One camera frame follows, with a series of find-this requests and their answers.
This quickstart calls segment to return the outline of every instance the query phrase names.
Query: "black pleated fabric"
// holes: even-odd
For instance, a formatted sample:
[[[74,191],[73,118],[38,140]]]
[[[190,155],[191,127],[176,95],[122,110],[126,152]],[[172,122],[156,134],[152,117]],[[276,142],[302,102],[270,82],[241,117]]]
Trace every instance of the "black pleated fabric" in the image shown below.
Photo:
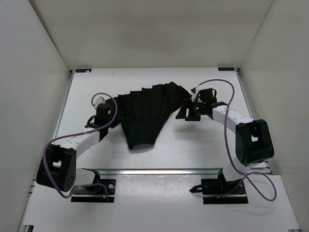
[[[138,144],[154,145],[170,114],[181,106],[184,98],[190,97],[188,91],[174,82],[118,95],[114,98],[118,117],[111,127],[121,123],[129,149]],[[106,103],[114,112],[112,100],[108,99]]]

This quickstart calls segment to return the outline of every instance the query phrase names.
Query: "white wall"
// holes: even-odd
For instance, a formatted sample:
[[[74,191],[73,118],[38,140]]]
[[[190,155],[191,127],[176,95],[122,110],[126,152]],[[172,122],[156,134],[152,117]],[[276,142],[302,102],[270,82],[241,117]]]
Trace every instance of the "white wall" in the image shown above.
[[[256,118],[269,125],[272,167],[309,231],[309,1],[275,0],[240,74]]]
[[[27,0],[0,0],[0,231],[16,232],[69,70]]]
[[[272,0],[30,0],[70,69],[240,67]]]

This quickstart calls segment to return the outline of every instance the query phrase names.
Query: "wire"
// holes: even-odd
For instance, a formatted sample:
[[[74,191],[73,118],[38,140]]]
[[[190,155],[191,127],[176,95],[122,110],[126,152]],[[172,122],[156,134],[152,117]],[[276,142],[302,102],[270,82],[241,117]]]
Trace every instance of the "wire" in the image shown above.
[[[55,139],[52,139],[51,141],[49,141],[49,142],[45,145],[44,150],[43,150],[43,164],[44,164],[44,168],[45,168],[45,170],[46,170],[47,176],[48,176],[50,182],[52,183],[53,187],[54,187],[54,188],[57,190],[57,192],[60,194],[60,196],[63,197],[63,198],[65,198],[65,199],[69,198],[69,197],[73,194],[73,191],[74,191],[75,189],[78,189],[78,188],[87,188],[87,187],[92,187],[92,186],[101,186],[101,187],[104,188],[104,190],[105,190],[105,192],[106,192],[107,202],[109,201],[108,191],[107,191],[106,187],[105,187],[103,184],[101,184],[101,183],[94,183],[94,184],[81,185],[81,186],[74,186],[74,187],[71,189],[71,191],[70,191],[70,193],[69,193],[68,195],[64,195],[63,192],[62,192],[62,191],[60,190],[60,188],[58,187],[58,185],[57,185],[57,183],[55,182],[55,180],[53,179],[53,176],[52,176],[52,174],[51,174],[51,172],[50,172],[50,170],[49,170],[49,168],[48,168],[48,164],[47,164],[47,160],[46,160],[46,151],[47,151],[48,146],[49,146],[51,143],[53,143],[53,142],[55,142],[55,141],[57,141],[57,140],[60,140],[60,139],[65,139],[65,138],[80,136],[80,135],[83,135],[83,134],[91,134],[91,133],[100,131],[101,129],[104,129],[104,128],[106,128],[106,127],[108,127],[108,126],[110,126],[110,125],[112,124],[112,122],[115,120],[115,118],[116,118],[116,116],[117,116],[117,111],[118,111],[117,103],[116,103],[115,99],[114,99],[111,95],[109,95],[109,94],[107,94],[107,93],[96,93],[96,94],[92,97],[91,103],[92,103],[93,99],[94,99],[97,95],[99,95],[99,94],[100,94],[100,95],[101,95],[101,94],[102,94],[102,95],[106,95],[106,96],[110,97],[110,98],[112,99],[112,101],[114,102],[114,104],[115,104],[115,113],[114,113],[112,119],[110,120],[110,122],[107,123],[107,124],[105,124],[104,126],[101,126],[101,127],[99,127],[99,128],[93,129],[93,130],[89,130],[89,131],[81,132],[81,133],[76,133],[76,134],[64,135],[64,136],[60,136],[60,137],[57,137],[57,138],[55,138]]]
[[[98,193],[100,191],[100,189],[101,189],[101,186],[99,186],[99,188],[98,188],[98,190],[96,192],[91,192],[89,190],[87,190],[87,192],[89,192],[90,194],[96,194],[96,193]]]
[[[267,201],[269,202],[273,202],[274,200],[276,200],[277,198],[277,190],[276,190],[276,187],[274,185],[274,183],[272,182],[272,180],[267,176],[265,175],[264,173],[261,173],[261,172],[250,172],[250,173],[243,173],[241,171],[239,171],[235,164],[233,163],[233,159],[232,159],[232,156],[231,156],[231,153],[230,153],[230,149],[229,149],[229,146],[228,146],[228,141],[227,141],[227,115],[228,115],[228,111],[229,111],[229,108],[230,108],[230,105],[232,103],[232,100],[235,96],[235,88],[233,86],[233,84],[229,81],[226,81],[226,80],[223,80],[223,79],[211,79],[211,80],[207,80],[207,81],[204,81],[202,83],[200,83],[199,85],[197,85],[196,87],[194,88],[197,88],[199,87],[200,85],[202,84],[205,84],[207,82],[211,82],[211,81],[222,81],[222,82],[226,82],[228,83],[231,87],[232,87],[232,96],[226,106],[226,111],[225,111],[225,118],[224,118],[224,140],[225,140],[225,146],[226,146],[226,151],[227,151],[227,155],[228,155],[228,158],[232,164],[232,167],[234,168],[234,170],[240,174],[240,175],[243,175],[243,178],[237,183],[237,185],[231,190],[229,191],[228,193],[224,193],[224,194],[218,194],[218,195],[212,195],[212,196],[207,196],[207,197],[204,197],[204,198],[214,198],[214,197],[222,197],[222,196],[226,196],[228,194],[230,194],[231,192],[233,192],[234,190],[236,190],[238,188],[238,186],[242,183],[242,181],[246,178],[250,184],[255,188],[255,190]],[[264,176],[272,185],[272,187],[274,188],[274,197],[272,199],[269,199],[267,198],[264,194],[262,194],[262,192],[257,188],[257,186],[252,182],[252,180],[249,178],[249,175],[252,175],[252,174],[260,174],[262,176]]]
[[[217,97],[217,91],[215,89],[212,89],[214,91],[213,97]]]

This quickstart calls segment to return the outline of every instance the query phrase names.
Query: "white table surface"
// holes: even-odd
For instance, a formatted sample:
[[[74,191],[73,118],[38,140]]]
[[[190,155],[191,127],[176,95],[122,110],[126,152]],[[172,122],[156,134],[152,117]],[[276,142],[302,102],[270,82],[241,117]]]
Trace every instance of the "white table surface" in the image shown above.
[[[75,73],[62,116],[58,136],[80,132],[87,120],[95,115],[91,97],[97,92],[112,96],[141,90],[171,81],[190,91],[197,84],[221,78],[235,86],[231,108],[249,117],[236,72],[220,72],[218,68],[125,68],[92,69],[90,73]],[[218,101],[228,102],[230,85],[212,82],[201,86],[218,91]],[[99,144],[77,159],[79,168],[143,169],[143,168],[223,168],[228,164],[223,126],[203,116],[200,122],[176,120],[173,113],[163,126],[153,147],[129,150],[121,125],[110,129]],[[228,132],[232,156],[235,156],[235,136]]]
[[[235,72],[217,68],[93,69],[76,73],[60,123],[58,135],[79,132],[95,114],[92,95],[113,96],[174,81],[190,90],[200,82],[222,78],[236,89],[231,108],[249,116]],[[209,83],[218,100],[227,102],[231,88]],[[203,117],[201,122],[175,120],[174,113],[163,127],[154,147],[129,151],[119,125],[99,144],[77,160],[78,167],[97,169],[222,168],[228,164],[223,126]],[[228,133],[234,156],[235,136]],[[299,229],[280,176],[270,176],[278,198],[266,202],[245,181],[249,204],[203,205],[200,194],[188,190],[200,184],[200,175],[118,175],[114,203],[71,203],[52,188],[36,185],[28,204],[24,225],[33,232],[288,232]],[[262,176],[252,180],[268,197],[271,185]]]
[[[280,176],[270,176],[278,198],[267,202],[245,181],[249,204],[203,205],[188,190],[199,175],[118,175],[114,203],[71,203],[36,185],[24,224],[33,232],[288,232],[299,229]],[[268,197],[262,176],[253,182]]]

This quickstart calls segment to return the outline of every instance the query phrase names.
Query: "purple cable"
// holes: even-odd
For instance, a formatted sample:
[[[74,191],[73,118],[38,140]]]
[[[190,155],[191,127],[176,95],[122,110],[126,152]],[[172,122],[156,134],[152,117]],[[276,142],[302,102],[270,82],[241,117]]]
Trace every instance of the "purple cable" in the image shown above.
[[[71,191],[70,191],[70,193],[68,194],[68,196],[64,195],[64,194],[62,193],[62,191],[60,190],[60,188],[58,187],[58,185],[57,185],[57,183],[55,182],[55,180],[53,179],[53,176],[52,176],[52,174],[50,173],[50,170],[49,170],[48,164],[47,164],[47,160],[46,160],[46,151],[47,151],[48,146],[49,146],[51,143],[53,143],[53,142],[55,142],[55,141],[57,141],[57,140],[60,140],[60,139],[65,139],[65,138],[74,137],[74,136],[80,136],[80,135],[83,135],[83,134],[86,134],[86,133],[87,133],[87,134],[91,134],[91,133],[100,131],[101,129],[104,129],[104,128],[106,128],[106,127],[108,127],[108,126],[110,126],[110,125],[112,124],[112,122],[115,120],[115,118],[116,118],[116,116],[117,116],[118,106],[117,106],[117,103],[116,103],[115,99],[114,99],[111,95],[109,95],[109,94],[107,94],[107,93],[96,93],[96,94],[92,97],[92,99],[91,99],[91,104],[93,105],[93,99],[94,99],[97,95],[101,95],[101,94],[110,97],[110,98],[112,99],[112,101],[114,102],[114,104],[115,104],[115,114],[113,115],[113,117],[112,117],[112,119],[111,119],[111,121],[110,121],[109,123],[107,123],[107,124],[105,124],[104,126],[101,126],[101,127],[99,127],[99,128],[96,128],[96,129],[93,129],[93,130],[89,130],[89,131],[87,131],[87,132],[81,132],[81,133],[69,134],[69,135],[64,135],[64,136],[57,137],[57,138],[52,139],[51,141],[49,141],[49,142],[46,144],[46,146],[44,147],[44,150],[43,150],[43,164],[44,164],[44,168],[45,168],[45,170],[46,170],[46,173],[47,173],[47,175],[48,175],[48,178],[49,178],[50,182],[52,183],[52,185],[54,186],[54,188],[55,188],[55,189],[57,190],[57,192],[60,194],[60,196],[63,197],[63,198],[65,198],[65,199],[69,198],[69,197],[72,195],[73,191],[74,191],[75,189],[78,189],[79,187],[81,187],[81,188],[87,188],[87,187],[92,187],[92,186],[101,186],[101,187],[104,188],[104,190],[105,190],[105,192],[106,192],[107,202],[109,201],[108,191],[107,191],[106,187],[105,187],[103,184],[101,184],[101,183],[89,184],[89,185],[81,185],[81,186],[74,186],[74,187],[71,189]]]
[[[200,83],[198,86],[204,84],[204,83],[207,83],[207,82],[210,82],[210,81],[222,81],[222,82],[226,82],[228,83],[231,87],[232,87],[232,96],[230,98],[230,101],[228,102],[227,106],[226,106],[226,112],[225,112],[225,118],[224,118],[224,140],[225,140],[225,146],[226,146],[226,151],[227,151],[227,155],[228,155],[228,158],[232,164],[232,167],[234,168],[234,170],[240,174],[240,175],[243,175],[243,178],[238,182],[238,184],[231,190],[229,191],[228,193],[224,193],[224,194],[218,194],[218,195],[213,195],[213,196],[207,196],[207,197],[204,197],[204,198],[213,198],[213,197],[222,197],[222,196],[226,196],[228,194],[230,194],[231,192],[233,192],[235,189],[238,188],[238,186],[241,184],[241,182],[246,178],[250,184],[255,188],[255,190],[267,201],[269,202],[273,202],[274,200],[276,200],[277,198],[277,190],[276,190],[276,187],[274,185],[274,183],[272,182],[272,180],[267,176],[265,175],[264,173],[260,173],[260,172],[250,172],[250,173],[242,173],[241,171],[239,171],[235,164],[233,163],[233,159],[232,159],[232,156],[231,156],[231,153],[230,153],[230,149],[229,149],[229,146],[228,146],[228,141],[227,141],[227,115],[228,115],[228,111],[229,111],[229,108],[230,108],[230,104],[234,98],[234,95],[235,95],[235,88],[234,86],[232,85],[232,83],[230,83],[229,81],[226,81],[226,80],[223,80],[223,79],[211,79],[211,80],[208,80],[208,81],[204,81],[202,83]],[[257,186],[252,182],[252,180],[248,177],[249,175],[252,175],[252,174],[260,174],[262,176],[264,176],[265,178],[267,178],[267,180],[270,181],[271,185],[273,186],[274,188],[274,198],[273,199],[269,199],[267,198],[264,194],[261,193],[261,191],[257,188]]]

